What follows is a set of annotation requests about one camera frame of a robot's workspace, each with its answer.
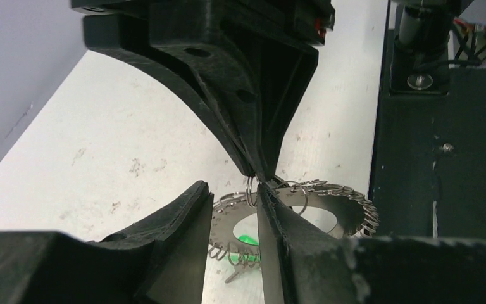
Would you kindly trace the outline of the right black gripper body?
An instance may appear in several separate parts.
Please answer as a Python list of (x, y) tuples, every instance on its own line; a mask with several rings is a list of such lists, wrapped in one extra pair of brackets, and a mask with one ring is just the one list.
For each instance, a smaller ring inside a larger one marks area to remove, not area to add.
[(70, 1), (86, 16), (149, 21), (156, 39), (243, 34), (322, 46), (335, 25), (330, 1)]

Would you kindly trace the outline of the key with green tag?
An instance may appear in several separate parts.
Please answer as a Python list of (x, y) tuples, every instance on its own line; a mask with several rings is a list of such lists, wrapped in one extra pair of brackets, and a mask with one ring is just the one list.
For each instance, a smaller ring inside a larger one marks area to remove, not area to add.
[(225, 279), (225, 284), (230, 284), (245, 272), (261, 268), (259, 243), (251, 236), (243, 234), (237, 242), (229, 242), (226, 252), (226, 259), (234, 271)]

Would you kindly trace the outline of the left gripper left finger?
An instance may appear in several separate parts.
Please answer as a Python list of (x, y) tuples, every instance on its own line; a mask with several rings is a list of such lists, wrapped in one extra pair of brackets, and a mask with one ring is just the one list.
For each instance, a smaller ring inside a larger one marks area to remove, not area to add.
[(200, 303), (213, 198), (199, 180), (98, 242), (0, 232), (0, 303)]

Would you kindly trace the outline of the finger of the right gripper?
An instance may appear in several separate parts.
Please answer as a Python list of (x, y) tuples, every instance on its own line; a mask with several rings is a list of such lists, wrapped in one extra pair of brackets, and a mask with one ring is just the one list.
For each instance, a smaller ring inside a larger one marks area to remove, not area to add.
[(264, 25), (153, 30), (151, 46), (188, 68), (213, 133), (242, 174), (272, 180), (318, 51)]
[(88, 49), (105, 54), (162, 83), (177, 95), (211, 131), (234, 161), (241, 174), (254, 176), (250, 164), (221, 129), (213, 111), (206, 105), (204, 92), (190, 69), (170, 55), (153, 49), (144, 25), (84, 25), (84, 42)]

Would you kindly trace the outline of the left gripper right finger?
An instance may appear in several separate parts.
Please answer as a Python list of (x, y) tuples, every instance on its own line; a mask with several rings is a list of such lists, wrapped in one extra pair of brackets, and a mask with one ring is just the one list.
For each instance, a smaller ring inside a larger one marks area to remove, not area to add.
[(258, 187), (266, 303), (486, 303), (486, 241), (335, 239)]

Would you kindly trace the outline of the metal disc with keyrings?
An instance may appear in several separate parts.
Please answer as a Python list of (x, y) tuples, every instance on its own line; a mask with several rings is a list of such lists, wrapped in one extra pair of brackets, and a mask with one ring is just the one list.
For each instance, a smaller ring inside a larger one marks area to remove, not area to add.
[[(325, 180), (306, 182), (287, 181), (275, 189), (286, 206), (299, 215), (323, 210), (335, 217), (335, 223), (325, 232), (335, 238), (368, 238), (380, 225), (375, 205), (361, 192), (351, 187), (332, 184)], [(256, 218), (256, 193), (247, 191), (222, 196), (213, 205), (208, 256), (214, 260), (226, 259), (229, 242), (237, 242), (234, 229), (246, 218)]]

